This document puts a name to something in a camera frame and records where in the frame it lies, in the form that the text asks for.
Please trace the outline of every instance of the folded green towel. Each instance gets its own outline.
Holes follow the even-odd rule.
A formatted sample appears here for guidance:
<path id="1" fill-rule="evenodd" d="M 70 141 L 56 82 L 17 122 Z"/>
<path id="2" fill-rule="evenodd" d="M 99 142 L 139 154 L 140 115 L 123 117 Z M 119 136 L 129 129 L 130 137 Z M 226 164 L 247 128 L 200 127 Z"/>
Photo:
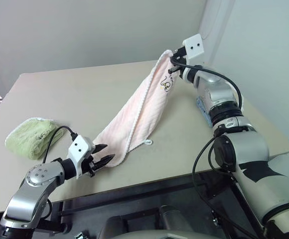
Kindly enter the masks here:
<path id="1" fill-rule="evenodd" d="M 57 124 L 51 119 L 30 118 L 7 136 L 5 146 L 19 156 L 39 159 L 57 128 Z M 64 131 L 60 129 L 51 144 L 60 139 L 63 134 Z"/>

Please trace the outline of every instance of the table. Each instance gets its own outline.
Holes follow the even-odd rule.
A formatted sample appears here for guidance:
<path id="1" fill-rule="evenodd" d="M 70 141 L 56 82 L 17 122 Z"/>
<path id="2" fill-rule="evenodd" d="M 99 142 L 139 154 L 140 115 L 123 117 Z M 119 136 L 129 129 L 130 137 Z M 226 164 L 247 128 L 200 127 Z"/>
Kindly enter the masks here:
<path id="1" fill-rule="evenodd" d="M 39 161 L 18 157 L 4 146 L 6 136 L 30 117 L 54 119 L 59 125 L 94 139 L 149 74 L 156 61 L 21 74 L 0 105 L 0 211 L 4 211 L 25 173 Z M 189 174 L 197 153 L 211 138 L 196 107 L 196 90 L 178 80 L 155 131 L 152 145 L 141 145 L 117 167 L 94 178 L 71 179 L 58 187 L 51 201 L 62 201 Z M 245 100 L 244 115 L 266 139 L 270 158 L 289 152 L 289 141 Z M 66 158 L 71 143 L 66 133 L 50 150 L 47 161 Z M 197 171 L 210 170 L 207 154 Z"/>

